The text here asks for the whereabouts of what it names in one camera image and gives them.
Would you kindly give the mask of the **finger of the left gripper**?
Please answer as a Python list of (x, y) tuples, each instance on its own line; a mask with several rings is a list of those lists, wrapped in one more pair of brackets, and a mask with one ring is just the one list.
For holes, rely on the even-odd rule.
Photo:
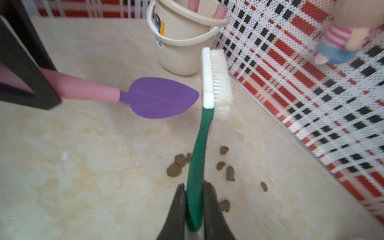
[(22, 1), (1, 1), (1, 16), (9, 22), (39, 67), (54, 71), (57, 69), (41, 42)]
[(62, 103), (59, 94), (44, 77), (40, 67), (1, 16), (1, 65), (15, 74), (32, 91), (17, 89), (1, 83), (1, 101), (41, 110), (51, 110)]

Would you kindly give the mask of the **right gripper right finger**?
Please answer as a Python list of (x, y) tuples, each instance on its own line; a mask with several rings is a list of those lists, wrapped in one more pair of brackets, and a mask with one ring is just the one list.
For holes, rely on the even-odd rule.
[(204, 182), (204, 229), (206, 240), (235, 240), (216, 197), (215, 188)]

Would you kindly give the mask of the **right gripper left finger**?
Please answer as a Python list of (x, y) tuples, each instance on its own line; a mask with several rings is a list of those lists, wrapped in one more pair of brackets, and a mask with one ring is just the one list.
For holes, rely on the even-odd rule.
[(179, 184), (157, 240), (185, 240), (186, 198), (185, 184)]

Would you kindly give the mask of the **green white scrub brush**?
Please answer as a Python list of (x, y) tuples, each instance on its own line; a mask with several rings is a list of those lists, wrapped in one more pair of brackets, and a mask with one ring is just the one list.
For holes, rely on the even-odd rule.
[(186, 225), (198, 232), (203, 225), (204, 172), (208, 137), (214, 118), (225, 120), (233, 100), (231, 77), (223, 50), (202, 49), (202, 117), (192, 152), (186, 190)]

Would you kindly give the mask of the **purple trowel pink handle back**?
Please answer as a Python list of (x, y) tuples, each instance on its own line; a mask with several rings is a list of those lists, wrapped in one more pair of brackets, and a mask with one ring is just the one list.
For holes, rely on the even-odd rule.
[(215, 14), (213, 15), (213, 19), (222, 20), (225, 18), (227, 12), (228, 12), (228, 7), (223, 3), (219, 3), (215, 11)]

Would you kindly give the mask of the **purple pointed trowel pink handle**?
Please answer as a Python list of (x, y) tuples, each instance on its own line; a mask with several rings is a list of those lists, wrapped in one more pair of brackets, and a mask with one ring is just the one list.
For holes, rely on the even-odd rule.
[(188, 0), (188, 10), (197, 13), (200, 5), (200, 0)]

